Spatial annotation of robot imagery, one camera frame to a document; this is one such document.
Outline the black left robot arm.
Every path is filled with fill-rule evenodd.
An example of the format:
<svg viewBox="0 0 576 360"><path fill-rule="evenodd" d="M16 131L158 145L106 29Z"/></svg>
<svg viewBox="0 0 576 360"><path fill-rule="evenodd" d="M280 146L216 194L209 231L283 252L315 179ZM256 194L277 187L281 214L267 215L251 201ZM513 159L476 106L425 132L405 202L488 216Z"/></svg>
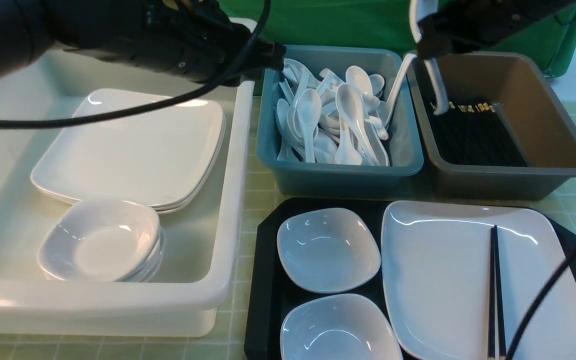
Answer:
<svg viewBox="0 0 576 360"><path fill-rule="evenodd" d="M252 34L216 0L0 0L0 78L62 50L205 85Z"/></svg>

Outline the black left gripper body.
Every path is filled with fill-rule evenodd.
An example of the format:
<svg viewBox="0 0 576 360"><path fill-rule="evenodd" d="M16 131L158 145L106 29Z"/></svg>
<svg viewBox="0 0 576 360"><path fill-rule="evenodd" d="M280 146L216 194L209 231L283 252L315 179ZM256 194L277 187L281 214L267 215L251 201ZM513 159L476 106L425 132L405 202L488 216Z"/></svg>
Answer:
<svg viewBox="0 0 576 360"><path fill-rule="evenodd" d="M215 0L144 0L133 64L205 85L230 66L252 31Z"/></svg>

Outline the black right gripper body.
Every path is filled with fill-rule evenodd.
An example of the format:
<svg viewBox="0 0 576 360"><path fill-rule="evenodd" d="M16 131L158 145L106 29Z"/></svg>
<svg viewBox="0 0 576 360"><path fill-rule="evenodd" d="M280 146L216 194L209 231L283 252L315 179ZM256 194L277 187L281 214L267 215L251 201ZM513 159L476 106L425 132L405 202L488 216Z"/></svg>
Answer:
<svg viewBox="0 0 576 360"><path fill-rule="evenodd" d="M494 47L521 31L524 15L514 0L453 0L418 21L421 59Z"/></svg>

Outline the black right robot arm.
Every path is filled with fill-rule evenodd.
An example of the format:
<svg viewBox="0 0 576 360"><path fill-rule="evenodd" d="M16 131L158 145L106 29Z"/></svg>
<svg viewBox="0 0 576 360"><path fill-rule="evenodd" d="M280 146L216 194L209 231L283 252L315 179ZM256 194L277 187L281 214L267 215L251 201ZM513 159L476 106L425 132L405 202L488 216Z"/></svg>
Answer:
<svg viewBox="0 0 576 360"><path fill-rule="evenodd" d="M420 20L416 52L423 60L494 47L576 0L451 0Z"/></svg>

